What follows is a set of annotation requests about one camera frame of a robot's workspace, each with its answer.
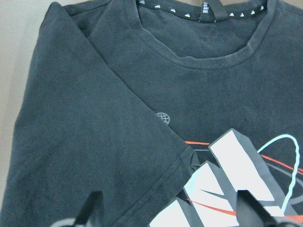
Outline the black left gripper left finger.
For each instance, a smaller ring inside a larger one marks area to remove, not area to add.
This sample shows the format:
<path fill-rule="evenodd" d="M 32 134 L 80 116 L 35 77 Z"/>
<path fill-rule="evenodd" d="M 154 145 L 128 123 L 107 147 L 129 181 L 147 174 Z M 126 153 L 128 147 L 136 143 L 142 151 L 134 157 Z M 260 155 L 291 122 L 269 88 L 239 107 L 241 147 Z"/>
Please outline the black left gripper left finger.
<path fill-rule="evenodd" d="M 102 191 L 93 191 L 82 205 L 73 227 L 102 226 Z"/>

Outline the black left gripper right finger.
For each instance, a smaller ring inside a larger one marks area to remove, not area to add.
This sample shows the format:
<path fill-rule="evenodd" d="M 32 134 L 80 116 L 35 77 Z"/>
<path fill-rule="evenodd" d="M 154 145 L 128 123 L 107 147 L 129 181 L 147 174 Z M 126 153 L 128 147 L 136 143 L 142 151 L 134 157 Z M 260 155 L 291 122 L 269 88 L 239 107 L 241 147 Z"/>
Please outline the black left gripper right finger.
<path fill-rule="evenodd" d="M 240 227 L 280 226 L 248 190 L 237 191 L 236 218 Z"/>

